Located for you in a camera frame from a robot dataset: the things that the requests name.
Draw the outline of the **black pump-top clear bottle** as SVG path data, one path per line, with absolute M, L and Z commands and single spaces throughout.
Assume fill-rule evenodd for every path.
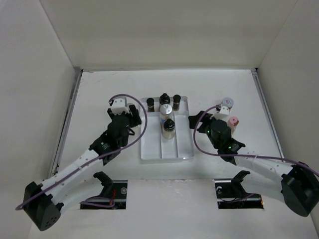
M 167 93 L 163 93 L 160 97 L 159 97 L 159 105 L 165 105 L 168 104 L 170 105 L 170 97 Z

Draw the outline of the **small black-cap spice bottle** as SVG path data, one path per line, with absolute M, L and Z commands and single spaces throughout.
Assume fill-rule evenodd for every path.
M 148 112 L 152 113 L 155 111 L 155 101 L 153 98 L 147 98 L 147 107 L 148 107 Z

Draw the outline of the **silver-lid blue-label jar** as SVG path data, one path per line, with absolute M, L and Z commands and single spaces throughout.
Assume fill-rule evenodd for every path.
M 159 119 L 160 119 L 160 123 L 164 124 L 164 122 L 167 119 L 171 118 L 171 114 L 172 114 L 172 107 L 169 104 L 163 104 L 161 105 L 160 109 L 159 109 Z

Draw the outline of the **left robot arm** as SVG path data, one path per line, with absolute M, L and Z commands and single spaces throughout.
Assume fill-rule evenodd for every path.
M 37 184 L 30 182 L 25 190 L 23 202 L 16 210 L 23 210 L 42 232 L 51 228 L 62 213 L 76 204 L 94 206 L 93 199 L 107 199 L 102 208 L 112 208 L 110 197 L 112 179 L 103 168 L 122 151 L 138 142 L 129 143 L 135 135 L 132 130 L 140 126 L 140 112 L 134 104 L 108 108 L 111 122 L 89 148 L 64 170 Z

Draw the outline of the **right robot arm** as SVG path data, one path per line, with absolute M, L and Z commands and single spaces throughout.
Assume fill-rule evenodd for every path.
M 194 133 L 205 134 L 214 156 L 243 167 L 231 180 L 231 191 L 237 197 L 248 193 L 266 195 L 283 202 L 299 216 L 307 217 L 319 202 L 319 174 L 303 162 L 287 158 L 258 155 L 232 137 L 224 120 L 208 111 L 188 117 Z

